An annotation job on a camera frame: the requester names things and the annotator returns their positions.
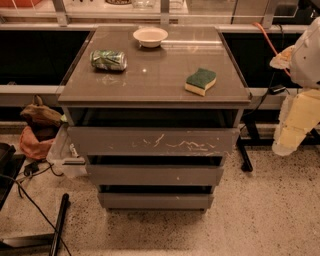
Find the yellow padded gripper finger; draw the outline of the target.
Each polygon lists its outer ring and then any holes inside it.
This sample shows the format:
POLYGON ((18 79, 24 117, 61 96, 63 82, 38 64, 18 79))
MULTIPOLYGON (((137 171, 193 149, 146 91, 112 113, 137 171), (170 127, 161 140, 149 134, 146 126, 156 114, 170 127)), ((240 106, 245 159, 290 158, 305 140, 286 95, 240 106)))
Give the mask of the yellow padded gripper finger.
POLYGON ((292 64, 291 57, 293 50, 293 45, 285 48, 271 59, 270 66, 275 69, 290 69, 292 64))
POLYGON ((288 95, 282 103, 279 124, 275 128, 273 152, 279 156, 290 155, 319 122, 319 90, 310 89, 295 96, 288 95))

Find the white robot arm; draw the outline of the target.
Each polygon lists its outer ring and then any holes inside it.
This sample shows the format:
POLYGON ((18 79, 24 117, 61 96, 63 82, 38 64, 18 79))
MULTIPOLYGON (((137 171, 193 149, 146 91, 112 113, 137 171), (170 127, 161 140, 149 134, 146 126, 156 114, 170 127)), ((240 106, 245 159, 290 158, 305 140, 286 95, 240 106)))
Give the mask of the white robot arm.
POLYGON ((282 103, 272 150, 287 156, 297 150, 306 134, 320 122, 320 18, 270 61, 276 69, 289 69, 291 81, 303 88, 282 103))

